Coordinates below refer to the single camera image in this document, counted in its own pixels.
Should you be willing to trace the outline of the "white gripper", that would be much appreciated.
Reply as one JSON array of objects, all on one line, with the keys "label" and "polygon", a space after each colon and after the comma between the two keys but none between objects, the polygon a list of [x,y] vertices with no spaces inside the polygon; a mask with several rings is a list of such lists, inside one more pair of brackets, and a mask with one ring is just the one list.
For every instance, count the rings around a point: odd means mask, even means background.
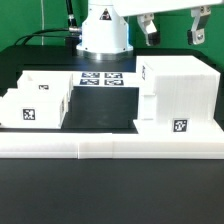
[{"label": "white gripper", "polygon": [[190,8],[193,8],[191,17],[194,21],[187,32],[188,44],[202,44],[205,41],[205,27],[211,14],[209,6],[219,4],[224,4],[224,0],[113,0],[113,6],[119,16],[139,15],[137,22],[145,35],[147,46],[160,43],[160,32],[153,23],[153,13]]}]

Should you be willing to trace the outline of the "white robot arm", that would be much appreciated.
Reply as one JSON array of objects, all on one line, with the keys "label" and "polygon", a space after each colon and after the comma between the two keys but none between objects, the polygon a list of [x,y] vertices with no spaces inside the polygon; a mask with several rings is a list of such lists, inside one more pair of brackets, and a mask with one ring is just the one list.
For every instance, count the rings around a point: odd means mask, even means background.
[{"label": "white robot arm", "polygon": [[125,17],[136,16],[148,46],[160,43],[153,20],[155,13],[190,9],[194,18],[188,31],[190,44],[205,41],[205,26],[213,5],[224,0],[88,0],[88,16],[82,23],[77,53],[96,60],[116,60],[133,54],[129,42],[129,24]]}]

